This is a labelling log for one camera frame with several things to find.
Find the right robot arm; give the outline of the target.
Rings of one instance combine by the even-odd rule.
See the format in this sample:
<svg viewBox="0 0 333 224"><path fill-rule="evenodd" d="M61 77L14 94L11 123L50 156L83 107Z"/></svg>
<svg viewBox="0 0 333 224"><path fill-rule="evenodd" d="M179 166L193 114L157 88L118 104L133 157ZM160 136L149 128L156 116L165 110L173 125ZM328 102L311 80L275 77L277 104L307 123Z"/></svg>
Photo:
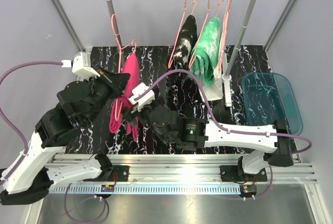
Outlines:
<svg viewBox="0 0 333 224"><path fill-rule="evenodd" d="M237 165L221 167L222 181L238 184L254 182L267 166L294 165L291 143L283 121L259 126L258 131L254 132L252 126L180 116L164 106L161 99L149 104L137 103L124 110L123 117L132 126L138 123L147 125L164 144L172 144L186 151L217 146L251 149L250 154L238 158Z"/></svg>

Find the pink trousers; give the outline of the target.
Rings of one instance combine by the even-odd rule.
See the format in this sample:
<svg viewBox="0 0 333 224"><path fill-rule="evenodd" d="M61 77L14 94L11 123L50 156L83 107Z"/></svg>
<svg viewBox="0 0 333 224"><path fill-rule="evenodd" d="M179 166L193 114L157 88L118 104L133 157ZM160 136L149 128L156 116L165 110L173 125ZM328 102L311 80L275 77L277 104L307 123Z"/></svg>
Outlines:
<svg viewBox="0 0 333 224"><path fill-rule="evenodd" d="M109 131L113 134L115 134L121 126L124 110L129 109L132 106L129 101L129 98L132 96L132 90L140 83L139 64L135 54L129 55L124 64L122 73L129 73L130 79L125 89L125 93L120 98L117 98L112 105Z"/></svg>

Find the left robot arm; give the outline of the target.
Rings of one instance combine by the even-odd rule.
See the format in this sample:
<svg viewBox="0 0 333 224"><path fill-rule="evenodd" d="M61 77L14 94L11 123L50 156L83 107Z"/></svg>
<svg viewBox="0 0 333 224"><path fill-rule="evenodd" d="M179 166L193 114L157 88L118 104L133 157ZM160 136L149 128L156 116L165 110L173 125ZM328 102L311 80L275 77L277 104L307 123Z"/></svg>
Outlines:
<svg viewBox="0 0 333 224"><path fill-rule="evenodd" d="M57 187L80 180L107 181L113 165L106 154L76 165L48 168L46 163L74 142L89 127L109 99L120 98L130 80L128 73L111 73L102 68L96 77L69 83L57 93L58 104L47 111L35 126L28 151L17 158L14 171L1 169L2 205L29 205Z"/></svg>

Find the black white tie-dye trousers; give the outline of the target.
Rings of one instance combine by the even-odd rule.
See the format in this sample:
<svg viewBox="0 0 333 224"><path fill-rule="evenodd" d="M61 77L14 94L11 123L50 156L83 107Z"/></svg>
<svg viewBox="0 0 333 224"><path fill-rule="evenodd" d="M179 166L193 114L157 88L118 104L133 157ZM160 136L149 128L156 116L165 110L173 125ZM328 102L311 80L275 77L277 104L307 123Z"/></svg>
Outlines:
<svg viewBox="0 0 333 224"><path fill-rule="evenodd" d="M168 59L172 57L172 64L168 71L175 69L188 70L190 55L197 39L196 19L193 15L189 15L181 27L173 55L169 54Z"/></svg>

